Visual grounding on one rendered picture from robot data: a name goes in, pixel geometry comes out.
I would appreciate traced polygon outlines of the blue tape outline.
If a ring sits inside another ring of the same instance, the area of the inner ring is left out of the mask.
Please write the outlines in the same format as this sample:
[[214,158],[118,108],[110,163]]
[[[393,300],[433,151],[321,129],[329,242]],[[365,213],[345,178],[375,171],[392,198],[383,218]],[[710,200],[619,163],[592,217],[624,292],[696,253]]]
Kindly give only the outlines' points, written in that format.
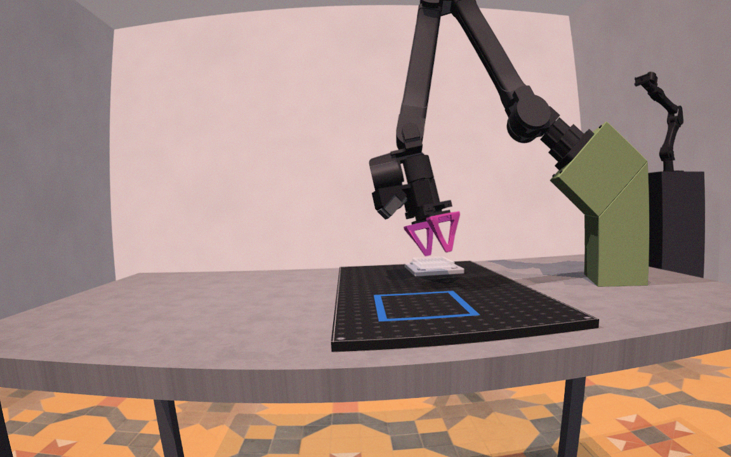
[[455,293],[453,290],[450,291],[439,291],[439,292],[428,292],[428,293],[450,293],[450,295],[458,301],[460,305],[462,305],[465,310],[467,310],[470,314],[459,314],[459,315],[441,315],[441,316],[421,316],[421,317],[410,317],[410,318],[398,318],[398,319],[388,319],[386,318],[383,302],[382,302],[382,296],[395,296],[395,295],[420,295],[420,293],[392,293],[391,295],[374,295],[374,300],[376,303],[376,310],[378,315],[378,322],[380,321],[405,321],[406,319],[437,319],[437,318],[446,318],[446,317],[455,317],[455,316],[473,316],[473,315],[480,315],[478,312],[476,312],[475,309],[470,307],[469,304],[465,303],[465,301],[458,296],[457,293]]

